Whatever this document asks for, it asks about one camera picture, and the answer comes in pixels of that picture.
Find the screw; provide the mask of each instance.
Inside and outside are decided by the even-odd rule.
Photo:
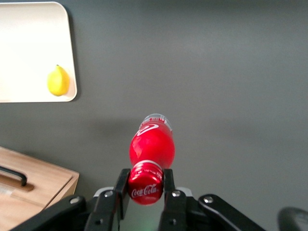
[[[176,196],[180,196],[181,192],[179,190],[175,190],[172,192],[172,196],[176,197]]]
[[[95,224],[96,224],[96,225],[101,225],[101,224],[103,224],[103,222],[104,222],[104,219],[101,218],[101,219],[97,220],[97,221],[95,222]]]
[[[170,219],[170,220],[169,220],[169,224],[170,224],[170,225],[176,225],[176,224],[177,224],[177,220],[175,220],[175,219]]]
[[[78,197],[75,197],[75,198],[73,198],[73,199],[71,199],[71,200],[69,201],[69,203],[75,204],[75,203],[77,203],[78,201],[80,201],[80,197],[79,197],[79,196],[78,196]]]
[[[104,197],[109,197],[112,194],[114,194],[114,192],[112,190],[109,190],[109,191],[105,192]]]
[[[214,202],[214,199],[211,196],[206,196],[203,200],[205,203],[208,203],[208,204]]]

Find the black handle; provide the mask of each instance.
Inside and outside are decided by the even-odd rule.
[[[308,212],[295,207],[285,207],[278,214],[280,231],[308,230]]]
[[[2,166],[0,166],[0,171],[7,172],[9,174],[20,177],[21,178],[21,186],[25,186],[27,184],[27,177],[25,176],[25,174],[23,174],[21,172],[17,172],[17,171],[14,171],[12,169],[2,167]]]

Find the wooden box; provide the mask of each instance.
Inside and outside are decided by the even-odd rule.
[[[0,171],[0,231],[10,230],[75,192],[79,173],[0,147],[0,166],[27,176],[27,184]]]

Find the clear bottle neck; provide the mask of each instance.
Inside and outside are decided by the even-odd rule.
[[[163,122],[169,129],[170,131],[172,132],[172,127],[171,127],[171,124],[169,122],[169,120],[162,114],[150,114],[148,115],[144,120],[143,122],[141,123],[140,127],[142,127],[143,124],[149,122],[149,121],[160,121],[160,122]]]

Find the white tray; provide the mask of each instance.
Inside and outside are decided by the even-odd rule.
[[[52,95],[56,65],[70,76],[68,93]],[[57,2],[0,3],[0,103],[67,102],[77,94],[68,16]]]

